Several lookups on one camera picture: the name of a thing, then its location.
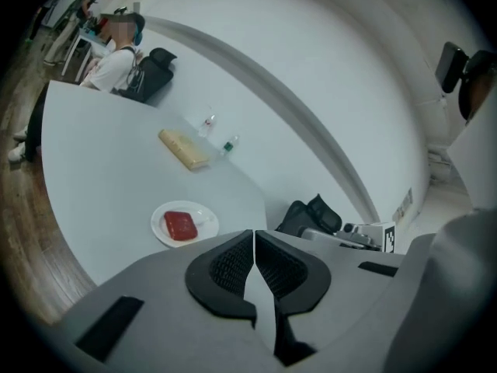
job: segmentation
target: small bottle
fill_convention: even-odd
[[[240,139],[240,137],[235,135],[230,141],[224,144],[224,147],[221,149],[221,156],[226,156],[229,152],[231,152],[238,143],[238,139]]]
[[[199,128],[199,137],[206,138],[215,122],[216,115],[209,116],[206,120],[204,120]]]

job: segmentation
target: wooden floor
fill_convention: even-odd
[[[21,306],[48,323],[57,321],[95,285],[68,248],[50,207],[41,158],[11,166],[12,133],[28,122],[45,82],[62,66],[43,65],[48,32],[20,45],[0,83],[0,261]],[[73,80],[80,62],[66,73]]]

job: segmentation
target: yellow package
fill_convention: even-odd
[[[209,162],[209,157],[202,153],[191,138],[181,131],[161,130],[158,137],[189,170],[206,166]]]

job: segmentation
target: chair backrest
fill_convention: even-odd
[[[164,70],[169,69],[171,62],[177,58],[172,52],[164,48],[154,48],[148,56]]]
[[[167,85],[174,73],[169,64],[176,56],[163,48],[155,48],[148,57],[143,58],[139,70],[127,90],[119,94],[125,98],[146,103],[159,89]]]
[[[287,235],[300,236],[301,228],[313,228],[332,235],[341,227],[340,216],[318,195],[307,205],[299,200],[294,201],[276,230]]]

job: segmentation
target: red food item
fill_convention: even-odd
[[[199,234],[189,213],[166,211],[164,219],[169,234],[174,240],[191,240]]]

